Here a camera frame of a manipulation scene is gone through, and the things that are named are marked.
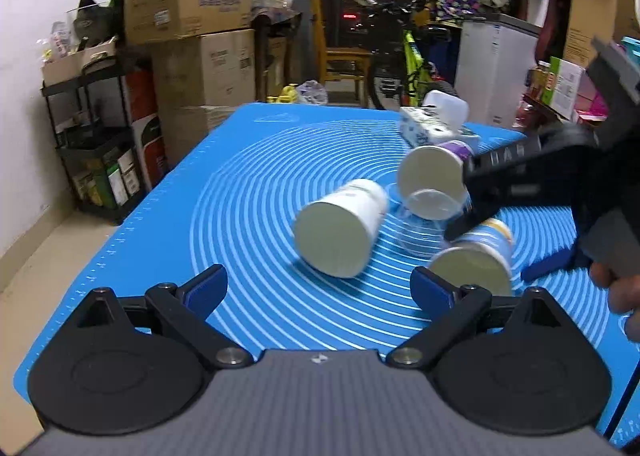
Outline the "person's hand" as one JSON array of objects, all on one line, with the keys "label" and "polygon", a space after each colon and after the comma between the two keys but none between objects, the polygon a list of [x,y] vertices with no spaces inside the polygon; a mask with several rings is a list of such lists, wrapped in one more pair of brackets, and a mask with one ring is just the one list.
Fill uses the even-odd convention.
[{"label": "person's hand", "polygon": [[629,341],[640,340],[640,276],[617,278],[604,264],[594,262],[589,270],[593,283],[608,292],[608,308],[627,315],[625,334]]}]

